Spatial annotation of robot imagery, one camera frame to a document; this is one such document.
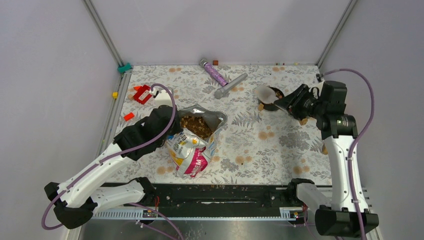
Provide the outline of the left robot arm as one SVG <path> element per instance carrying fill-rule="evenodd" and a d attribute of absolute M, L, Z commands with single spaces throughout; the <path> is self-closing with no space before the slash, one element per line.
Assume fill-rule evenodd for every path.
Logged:
<path fill-rule="evenodd" d="M 168 136 L 181 131 L 177 108 L 168 105 L 153 109 L 149 116 L 125 127 L 105 151 L 78 174 L 65 182 L 50 182 L 44 187 L 50 203 L 41 219 L 42 228 L 75 229 L 98 212 L 131 203 L 144 206 L 154 203 L 156 190 L 147 177 L 136 177 L 118 186 L 105 187 L 104 183 L 119 170 L 160 148 Z M 60 222 L 56 227 L 46 225 L 50 209 Z"/>

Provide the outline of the cat food bag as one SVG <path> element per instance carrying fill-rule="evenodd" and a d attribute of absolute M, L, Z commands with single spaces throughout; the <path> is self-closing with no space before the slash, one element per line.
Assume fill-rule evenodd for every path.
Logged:
<path fill-rule="evenodd" d="M 228 116 L 224 112 L 208 110 L 198 104 L 179 110 L 178 115 L 180 119 L 184 116 L 202 117 L 213 131 L 208 139 L 203 140 L 181 126 L 183 131 L 169 136 L 165 142 L 176 165 L 176 175 L 194 178 L 208 166 L 216 153 L 219 135 Z"/>

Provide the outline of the clear plastic scoop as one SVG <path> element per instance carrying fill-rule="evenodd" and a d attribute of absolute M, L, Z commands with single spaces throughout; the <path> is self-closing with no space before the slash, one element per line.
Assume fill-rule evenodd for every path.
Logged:
<path fill-rule="evenodd" d="M 269 86 L 259 85 L 254 90 L 256 97 L 263 104 L 273 104 L 274 101 L 279 100 L 280 98 L 276 95 L 276 92 Z"/>

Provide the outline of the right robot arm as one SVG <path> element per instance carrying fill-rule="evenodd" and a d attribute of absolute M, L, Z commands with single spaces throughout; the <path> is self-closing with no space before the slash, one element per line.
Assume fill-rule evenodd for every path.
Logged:
<path fill-rule="evenodd" d="M 342 82 L 325 81 L 315 96 L 302 84 L 291 94 L 271 102 L 297 120 L 316 120 L 327 150 L 332 177 L 332 196 L 327 198 L 309 180 L 294 178 L 289 183 L 287 201 L 293 206 L 305 204 L 314 214 L 317 232 L 322 236 L 366 239 L 379 225 L 363 194 L 358 164 L 357 123 L 346 114 L 347 87 Z"/>

